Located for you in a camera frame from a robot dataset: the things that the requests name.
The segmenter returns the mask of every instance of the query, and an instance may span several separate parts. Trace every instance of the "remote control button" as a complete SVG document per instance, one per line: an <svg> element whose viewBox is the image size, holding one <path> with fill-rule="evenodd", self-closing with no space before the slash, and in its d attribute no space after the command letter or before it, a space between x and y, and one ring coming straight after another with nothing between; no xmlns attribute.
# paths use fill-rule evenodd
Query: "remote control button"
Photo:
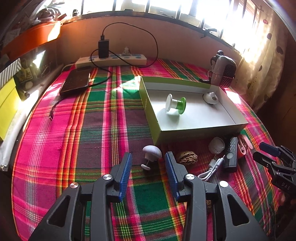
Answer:
<svg viewBox="0 0 296 241"><path fill-rule="evenodd" d="M233 153L232 152L229 152L226 157L227 157L227 159L233 158Z"/></svg>

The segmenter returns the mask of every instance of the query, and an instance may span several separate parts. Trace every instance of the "gray and white striped lid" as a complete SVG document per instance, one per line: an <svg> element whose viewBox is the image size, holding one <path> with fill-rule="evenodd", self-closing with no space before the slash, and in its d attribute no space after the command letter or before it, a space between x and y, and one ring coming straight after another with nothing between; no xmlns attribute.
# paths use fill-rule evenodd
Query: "gray and white striped lid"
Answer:
<svg viewBox="0 0 296 241"><path fill-rule="evenodd" d="M6 67L0 73L0 89L22 68L20 63L20 59L17 59L13 63L11 63L8 67Z"/></svg>

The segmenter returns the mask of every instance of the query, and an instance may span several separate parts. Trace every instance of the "open cardboard box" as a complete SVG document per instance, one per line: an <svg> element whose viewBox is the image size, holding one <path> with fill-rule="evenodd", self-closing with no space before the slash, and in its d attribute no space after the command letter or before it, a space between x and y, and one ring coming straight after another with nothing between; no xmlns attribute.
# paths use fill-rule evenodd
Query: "open cardboard box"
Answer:
<svg viewBox="0 0 296 241"><path fill-rule="evenodd" d="M146 113L153 143L169 143L190 139L239 133L248 122L218 86L188 80L141 77L140 96ZM202 97L214 92L219 103L210 105ZM168 94L173 99L186 98L183 114L165 110Z"/></svg>

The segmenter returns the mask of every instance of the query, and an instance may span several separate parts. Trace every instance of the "table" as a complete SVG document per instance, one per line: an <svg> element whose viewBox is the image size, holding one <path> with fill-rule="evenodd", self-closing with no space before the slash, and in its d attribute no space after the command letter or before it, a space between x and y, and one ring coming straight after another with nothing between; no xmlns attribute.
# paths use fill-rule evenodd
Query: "table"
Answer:
<svg viewBox="0 0 296 241"><path fill-rule="evenodd" d="M22 136L13 169L12 209L16 228L27 240L56 198L72 182L94 182L120 163L124 152L132 152L133 166L126 198L112 205L115 240L181 240L185 204L174 201L164 160L144 174L142 148L152 145L149 126L141 103L139 76L182 78L198 81L206 70L189 64L158 59L151 67L110 67L113 74L105 83L89 88L78 97L67 98L49 112L58 100L58 91L69 71L63 72L47 89L35 107ZM93 69L91 81L106 79L107 73ZM236 103L249 122L242 131L254 149L259 143L273 144L264 125L242 100ZM162 145L166 151L192 150L198 164L189 171L204 172L213 155L210 139ZM236 173L217 173L211 182L226 180L269 234L278 208L279 190L271 185L267 171L253 161L252 152L239 160ZM89 208L85 235L89 240ZM212 220L208 216L208 240L212 240Z"/></svg>

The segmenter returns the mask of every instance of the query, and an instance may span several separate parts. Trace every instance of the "yellow box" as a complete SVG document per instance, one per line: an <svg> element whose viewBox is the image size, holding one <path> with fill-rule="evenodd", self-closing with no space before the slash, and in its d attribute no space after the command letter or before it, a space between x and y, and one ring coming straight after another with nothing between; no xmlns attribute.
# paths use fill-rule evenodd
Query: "yellow box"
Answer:
<svg viewBox="0 0 296 241"><path fill-rule="evenodd" d="M20 102L20 97L15 88L15 81L11 78L0 89L0 141L4 140Z"/></svg>

